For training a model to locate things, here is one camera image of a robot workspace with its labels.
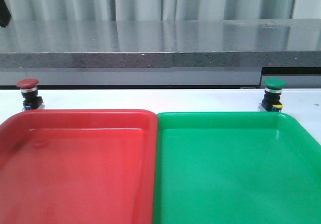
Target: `red push button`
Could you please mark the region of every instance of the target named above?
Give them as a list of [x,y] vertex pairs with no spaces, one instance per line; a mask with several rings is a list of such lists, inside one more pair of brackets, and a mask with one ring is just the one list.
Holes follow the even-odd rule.
[[17,87],[22,89],[30,89],[36,87],[36,85],[39,83],[38,79],[35,78],[26,78],[22,79],[19,82],[17,82]]

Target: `green tray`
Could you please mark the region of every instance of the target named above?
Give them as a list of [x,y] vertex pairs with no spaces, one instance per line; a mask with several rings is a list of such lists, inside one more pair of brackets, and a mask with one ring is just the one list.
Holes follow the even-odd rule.
[[321,223],[321,146],[291,116],[158,117],[154,224]]

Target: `white table surface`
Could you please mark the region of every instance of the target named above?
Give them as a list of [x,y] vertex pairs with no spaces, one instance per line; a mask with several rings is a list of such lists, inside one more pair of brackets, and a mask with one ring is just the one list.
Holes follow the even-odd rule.
[[[146,109],[169,111],[258,111],[263,89],[39,90],[46,109]],[[0,90],[0,123],[21,112],[20,91]],[[321,89],[284,89],[283,113],[321,143]]]

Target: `white curtain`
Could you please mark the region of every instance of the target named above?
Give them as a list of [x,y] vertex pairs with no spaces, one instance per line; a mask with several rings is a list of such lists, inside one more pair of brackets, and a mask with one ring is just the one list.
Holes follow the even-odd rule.
[[321,18],[321,0],[6,0],[14,20]]

